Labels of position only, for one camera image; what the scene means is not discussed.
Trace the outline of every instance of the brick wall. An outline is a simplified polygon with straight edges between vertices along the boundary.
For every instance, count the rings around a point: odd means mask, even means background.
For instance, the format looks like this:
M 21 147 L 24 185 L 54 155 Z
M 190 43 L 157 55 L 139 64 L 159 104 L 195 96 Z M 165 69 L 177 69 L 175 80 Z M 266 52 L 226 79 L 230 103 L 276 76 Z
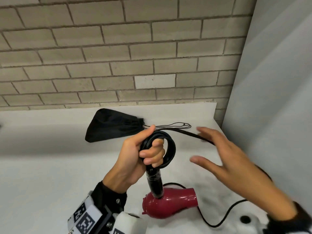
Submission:
M 216 101 L 256 0 L 39 0 L 0 8 L 0 110 Z

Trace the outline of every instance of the coiled cord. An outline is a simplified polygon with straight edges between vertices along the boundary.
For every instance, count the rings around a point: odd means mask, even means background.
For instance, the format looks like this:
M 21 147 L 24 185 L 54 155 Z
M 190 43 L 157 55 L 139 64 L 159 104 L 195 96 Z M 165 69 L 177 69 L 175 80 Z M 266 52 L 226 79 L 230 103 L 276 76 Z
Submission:
M 170 182 L 170 183 L 166 183 L 164 185 L 162 185 L 162 180 L 161 180 L 161 177 L 160 177 L 160 173 L 159 173 L 159 169 L 162 169 L 162 168 L 165 168 L 166 166 L 169 165 L 169 163 L 173 160 L 174 158 L 174 155 L 176 153 L 176 145 L 173 141 L 173 139 L 171 138 L 171 136 L 164 132 L 163 130 L 172 130 L 172 131 L 175 131 L 175 132 L 179 132 L 179 133 L 182 133 L 182 134 L 185 134 L 185 135 L 188 135 L 188 136 L 191 136 L 191 137 L 194 137 L 194 138 L 198 138 L 198 139 L 201 139 L 201 140 L 204 140 L 204 141 L 207 141 L 209 142 L 210 144 L 212 145 L 215 145 L 212 141 L 209 141 L 207 140 L 206 138 L 204 137 L 201 137 L 197 134 L 194 134 L 194 133 L 191 133 L 191 132 L 188 132 L 188 131 L 184 131 L 184 130 L 181 130 L 181 129 L 178 129 L 178 128 L 160 128 L 160 129 L 156 129 L 154 131 L 154 133 L 152 135 L 150 135 L 148 138 L 146 138 L 143 142 L 142 142 L 142 145 L 141 145 L 141 148 L 140 150 L 143 150 L 143 149 L 149 149 L 151 148 L 152 146 L 152 143 L 155 139 L 166 139 L 167 142 L 168 142 L 168 147 L 167 147 L 167 151 L 166 151 L 166 154 L 165 156 L 163 157 L 163 164 L 158 166 L 157 168 L 153 168 L 151 165 L 148 165 L 146 166 L 146 173 L 147 173 L 147 178 L 148 178 L 148 183 L 149 183 L 149 186 L 150 186 L 150 189 L 151 189 L 151 192 L 153 193 L 154 197 L 156 198 L 160 198 L 162 197 L 162 194 L 163 194 L 163 187 L 164 186 L 168 186 L 168 185 L 177 185 L 183 189 L 186 189 L 185 186 L 179 184 L 179 183 L 175 183 L 175 182 Z M 261 169 L 260 167 L 258 167 L 263 173 L 265 173 L 269 178 L 270 180 L 271 177 L 263 170 Z M 208 223 L 204 216 L 202 215 L 201 213 L 201 210 L 200 208 L 197 206 L 197 209 L 203 219 L 203 221 L 209 226 L 209 227 L 212 227 L 212 228 L 216 228 L 216 227 L 219 227 L 224 221 L 225 219 L 228 217 L 230 211 L 238 204 L 240 203 L 243 203 L 247 201 L 246 199 L 243 199 L 243 200 L 239 200 L 237 202 L 235 202 L 234 204 L 232 204 L 230 206 L 230 208 L 227 210 L 224 218 L 216 225 L 212 225 L 210 223 Z

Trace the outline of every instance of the red hair dryer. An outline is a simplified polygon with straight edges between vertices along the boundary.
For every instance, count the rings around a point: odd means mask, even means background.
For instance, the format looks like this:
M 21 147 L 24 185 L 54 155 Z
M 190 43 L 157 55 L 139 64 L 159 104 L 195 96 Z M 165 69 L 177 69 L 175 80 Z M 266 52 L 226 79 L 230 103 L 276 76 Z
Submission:
M 169 134 L 161 130 L 172 130 L 171 128 L 162 128 L 155 130 L 154 133 L 143 141 L 140 150 L 149 149 L 152 142 L 157 138 L 166 139 L 168 148 L 163 158 L 163 164 L 157 168 L 151 165 L 146 166 L 147 181 L 151 192 L 143 198 L 143 213 L 150 217 L 164 219 L 178 213 L 184 209 L 197 207 L 197 198 L 193 188 L 175 189 L 164 188 L 162 185 L 160 169 L 165 168 L 174 158 L 176 146 Z

